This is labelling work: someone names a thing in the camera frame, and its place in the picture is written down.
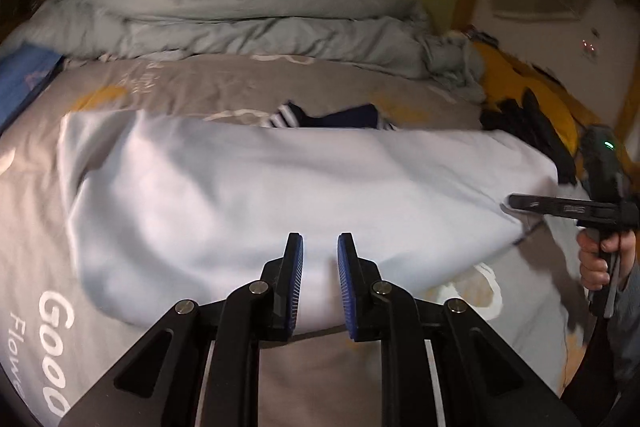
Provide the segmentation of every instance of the white wall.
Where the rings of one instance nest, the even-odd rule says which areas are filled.
[[[575,98],[605,123],[616,123],[638,55],[637,11],[594,0],[578,22],[523,23],[494,17],[489,0],[478,0],[474,25],[499,39],[508,53],[550,68]],[[596,63],[582,54],[583,39],[596,46]]]

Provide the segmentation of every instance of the light blue comforter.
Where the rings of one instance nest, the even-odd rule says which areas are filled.
[[[484,98],[481,57],[461,35],[431,35],[415,0],[47,0],[0,58],[25,41],[75,58],[306,55]]]

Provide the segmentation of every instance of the bed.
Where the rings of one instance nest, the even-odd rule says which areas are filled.
[[[419,0],[435,31],[460,26],[468,0]],[[0,137],[0,362],[42,425],[60,417],[143,333],[102,313],[74,276],[56,142],[70,111],[126,108],[259,124],[292,100],[311,115],[373,103],[403,128],[478,130],[479,105],[436,82],[289,54],[199,54],[70,62]],[[567,195],[575,194],[573,188]],[[572,223],[536,223],[517,245],[424,288],[461,296],[561,393],[580,361],[588,314]],[[310,353],[321,353],[311,357]],[[260,361],[262,425],[372,425],[380,420],[376,353],[340,328],[314,331]],[[336,400],[340,393],[348,401]]]

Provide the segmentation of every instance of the gray bedsheet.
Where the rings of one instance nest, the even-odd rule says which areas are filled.
[[[311,115],[373,102],[400,126],[479,128],[479,108],[428,82],[304,57],[257,58],[91,63],[62,73],[0,138],[0,363],[44,426],[57,425],[58,414],[143,333],[97,310],[73,276],[55,156],[68,111],[146,108],[251,124],[285,100]],[[558,391],[587,315],[575,227],[555,227],[566,252],[538,227],[517,247],[420,296],[463,296]],[[267,349],[260,367],[262,426],[379,422],[375,346],[337,333]]]
[[[47,0],[0,46],[0,58],[23,41],[76,58],[305,55],[430,77],[484,99],[478,52],[463,36],[431,35],[415,0]]]

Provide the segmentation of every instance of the white blanket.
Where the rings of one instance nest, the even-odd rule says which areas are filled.
[[[269,129],[146,112],[71,113],[58,171],[76,274],[106,313],[148,326],[258,279],[305,241],[298,329],[343,322],[341,232],[419,295],[523,232],[500,204],[553,195],[551,161],[503,132]]]

